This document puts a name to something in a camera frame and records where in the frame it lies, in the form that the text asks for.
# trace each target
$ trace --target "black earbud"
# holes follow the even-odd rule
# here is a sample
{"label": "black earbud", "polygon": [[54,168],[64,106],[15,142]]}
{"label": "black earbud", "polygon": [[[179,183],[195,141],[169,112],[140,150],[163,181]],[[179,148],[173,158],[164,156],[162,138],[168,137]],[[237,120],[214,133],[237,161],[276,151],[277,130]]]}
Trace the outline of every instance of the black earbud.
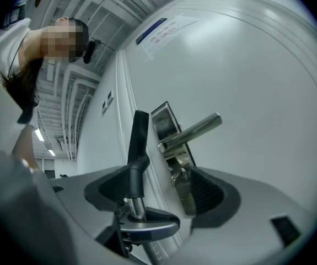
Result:
{"label": "black earbud", "polygon": [[91,40],[87,46],[85,55],[83,56],[83,62],[85,64],[90,63],[93,51],[96,47],[96,44],[101,44],[100,40]]}

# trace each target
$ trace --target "person's arm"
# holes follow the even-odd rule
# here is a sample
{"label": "person's arm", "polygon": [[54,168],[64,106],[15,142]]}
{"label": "person's arm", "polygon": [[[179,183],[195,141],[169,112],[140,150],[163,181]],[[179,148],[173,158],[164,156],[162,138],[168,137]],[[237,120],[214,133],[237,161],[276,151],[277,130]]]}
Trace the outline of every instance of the person's arm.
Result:
{"label": "person's arm", "polygon": [[12,154],[18,159],[25,159],[30,168],[33,170],[39,170],[37,165],[35,155],[33,153],[33,144],[32,144],[32,131],[34,127],[31,125],[26,125],[22,130]]}

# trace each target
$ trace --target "black handle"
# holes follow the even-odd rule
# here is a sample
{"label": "black handle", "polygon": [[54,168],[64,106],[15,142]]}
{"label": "black handle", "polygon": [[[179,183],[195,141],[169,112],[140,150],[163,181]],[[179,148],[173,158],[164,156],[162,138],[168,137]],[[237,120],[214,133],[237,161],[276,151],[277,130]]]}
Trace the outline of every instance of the black handle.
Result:
{"label": "black handle", "polygon": [[149,165],[146,154],[148,121],[148,113],[135,111],[127,159],[130,167],[130,186],[126,198],[144,197],[142,174]]}
{"label": "black handle", "polygon": [[85,55],[83,56],[83,62],[85,64],[90,63],[93,51],[94,51],[97,44],[98,45],[101,44],[101,41],[100,40],[91,40],[89,42],[89,44],[87,45]]}

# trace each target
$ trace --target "ceiling light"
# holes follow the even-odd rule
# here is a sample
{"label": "ceiling light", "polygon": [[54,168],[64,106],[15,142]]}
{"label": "ceiling light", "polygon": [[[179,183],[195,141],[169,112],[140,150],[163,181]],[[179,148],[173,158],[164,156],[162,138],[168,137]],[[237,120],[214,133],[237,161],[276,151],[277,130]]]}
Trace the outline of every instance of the ceiling light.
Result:
{"label": "ceiling light", "polygon": [[40,141],[44,141],[43,136],[42,136],[41,131],[39,130],[39,128],[37,130],[35,130],[35,133],[36,133],[36,135],[37,135],[37,137],[38,137],[38,139]]}
{"label": "ceiling light", "polygon": [[50,153],[52,156],[55,156],[55,153],[54,153],[54,151],[53,151],[53,150],[48,149],[48,151],[49,151],[49,153]]}

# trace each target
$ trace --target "white shirt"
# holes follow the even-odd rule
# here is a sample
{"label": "white shirt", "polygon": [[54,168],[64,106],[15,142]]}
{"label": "white shirt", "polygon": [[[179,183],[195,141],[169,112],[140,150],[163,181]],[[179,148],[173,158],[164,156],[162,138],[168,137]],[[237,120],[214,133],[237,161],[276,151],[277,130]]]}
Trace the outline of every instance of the white shirt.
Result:
{"label": "white shirt", "polygon": [[[21,42],[28,33],[30,19],[23,19],[17,23],[10,25],[5,29],[0,29],[0,85],[3,87],[3,76],[8,77],[12,74],[17,74],[20,72],[18,50]],[[0,103],[0,105],[5,106],[7,109],[8,104]],[[7,121],[3,119],[3,115],[0,115],[0,121]],[[37,109],[33,111],[33,117],[29,123],[34,129],[38,128],[37,123]],[[0,150],[5,151],[6,153],[11,153],[12,149],[21,133],[24,129],[24,124],[10,123],[10,134],[6,136],[3,146]]]}
{"label": "white shirt", "polygon": [[3,84],[1,73],[11,76],[20,72],[18,50],[28,33],[30,19],[23,19],[6,29],[0,29],[0,84]]}

